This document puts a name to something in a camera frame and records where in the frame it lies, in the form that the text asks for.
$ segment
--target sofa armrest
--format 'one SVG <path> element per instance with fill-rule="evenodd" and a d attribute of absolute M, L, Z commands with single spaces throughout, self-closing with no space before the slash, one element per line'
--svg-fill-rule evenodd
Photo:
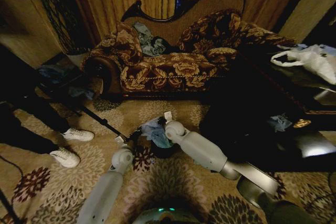
<path fill-rule="evenodd" d="M 88 75 L 102 79 L 102 95 L 121 94 L 120 66 L 112 59 L 91 57 L 87 59 L 83 69 Z"/>

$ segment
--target blue cloth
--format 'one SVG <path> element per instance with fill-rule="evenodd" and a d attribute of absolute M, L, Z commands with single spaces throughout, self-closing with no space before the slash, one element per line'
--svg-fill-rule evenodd
<path fill-rule="evenodd" d="M 285 118 L 283 115 L 271 116 L 267 123 L 277 131 L 285 131 L 286 128 L 292 125 L 292 122 Z"/>
<path fill-rule="evenodd" d="M 170 148 L 173 144 L 166 137 L 164 128 L 157 123 L 158 119 L 154 118 L 141 125 L 142 136 L 146 136 L 147 140 L 153 141 L 157 147 Z"/>
<path fill-rule="evenodd" d="M 87 88 L 70 86 L 68 94 L 71 97 L 79 97 L 80 95 L 84 94 L 87 97 L 87 99 L 92 100 L 95 93 L 92 90 L 87 89 Z"/>
<path fill-rule="evenodd" d="M 323 51 L 325 51 L 326 53 L 336 56 L 336 48 L 329 47 L 329 46 L 323 45 L 323 44 L 320 45 L 320 48 L 322 48 Z"/>
<path fill-rule="evenodd" d="M 53 84 L 59 84 L 69 74 L 72 68 L 64 68 L 58 65 L 42 65 L 37 69 L 40 75 L 46 77 Z"/>

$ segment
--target white sneaker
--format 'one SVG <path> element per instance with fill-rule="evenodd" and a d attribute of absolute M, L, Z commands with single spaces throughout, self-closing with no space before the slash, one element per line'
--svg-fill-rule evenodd
<path fill-rule="evenodd" d="M 80 158 L 75 153 L 72 153 L 63 147 L 60 147 L 57 151 L 50 152 L 50 155 L 65 168 L 74 168 L 80 162 Z"/>
<path fill-rule="evenodd" d="M 65 133 L 61 133 L 66 140 L 90 141 L 94 138 L 94 134 L 89 131 L 79 131 L 74 128 L 68 129 Z"/>

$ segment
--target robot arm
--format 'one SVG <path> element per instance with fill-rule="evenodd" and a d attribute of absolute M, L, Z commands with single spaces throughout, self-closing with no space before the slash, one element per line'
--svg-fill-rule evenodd
<path fill-rule="evenodd" d="M 273 178 L 249 163 L 229 161 L 217 145 L 200 134 L 187 130 L 180 122 L 173 121 L 170 112 L 165 112 L 165 119 L 167 138 L 180 145 L 181 149 L 201 166 L 219 172 L 228 179 L 238 179 L 242 175 L 242 179 L 248 179 L 270 197 L 275 195 L 278 183 Z M 247 199 L 259 207 L 257 200 L 251 195 Z"/>
<path fill-rule="evenodd" d="M 127 145 L 112 157 L 111 168 L 103 174 L 79 211 L 77 224 L 102 224 L 108 218 L 121 189 L 123 174 L 132 164 L 133 154 Z"/>

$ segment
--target sofa cushion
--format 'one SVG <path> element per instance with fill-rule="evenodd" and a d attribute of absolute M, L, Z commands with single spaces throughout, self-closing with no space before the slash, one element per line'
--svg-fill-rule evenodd
<path fill-rule="evenodd" d="M 143 58 L 137 31 L 125 23 L 117 22 L 117 37 L 113 47 L 127 66 L 134 66 Z"/>
<path fill-rule="evenodd" d="M 240 13 L 236 10 L 212 13 L 185 29 L 177 46 L 183 52 L 204 54 L 212 48 L 221 47 L 224 39 L 231 38 L 237 33 L 239 25 Z"/>
<path fill-rule="evenodd" d="M 134 91 L 205 91 L 210 80 L 224 77 L 218 68 L 198 54 L 171 53 L 144 57 L 121 72 L 125 92 Z"/>

